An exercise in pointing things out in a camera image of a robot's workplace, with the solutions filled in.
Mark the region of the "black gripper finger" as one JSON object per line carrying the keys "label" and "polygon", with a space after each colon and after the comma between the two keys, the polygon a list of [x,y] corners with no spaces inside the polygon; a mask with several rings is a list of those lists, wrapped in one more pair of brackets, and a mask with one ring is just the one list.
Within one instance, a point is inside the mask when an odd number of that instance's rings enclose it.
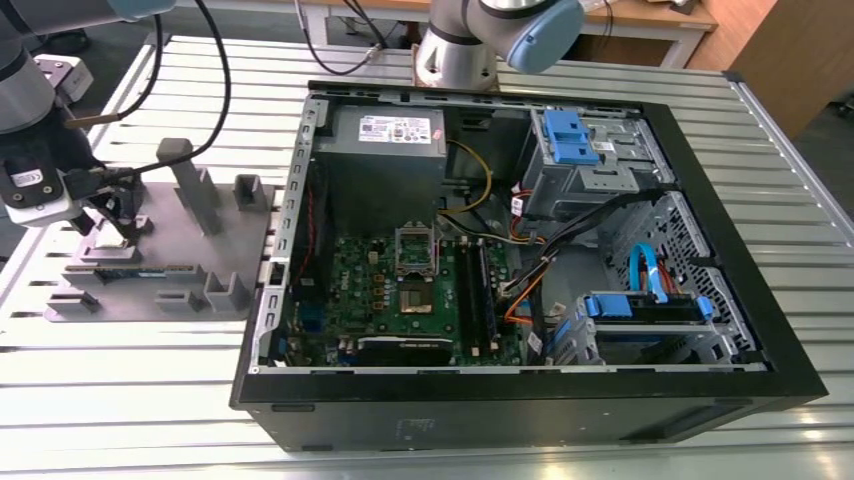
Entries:
{"label": "black gripper finger", "polygon": [[89,209],[95,209],[95,203],[91,199],[86,199],[79,203],[79,212],[75,214],[74,218],[70,220],[70,225],[73,229],[82,235],[87,236],[94,227],[95,220],[91,215],[87,213]]}
{"label": "black gripper finger", "polygon": [[137,217],[143,205],[146,187],[141,182],[126,182],[101,195],[99,210],[119,234],[134,245],[141,237],[142,228]]}

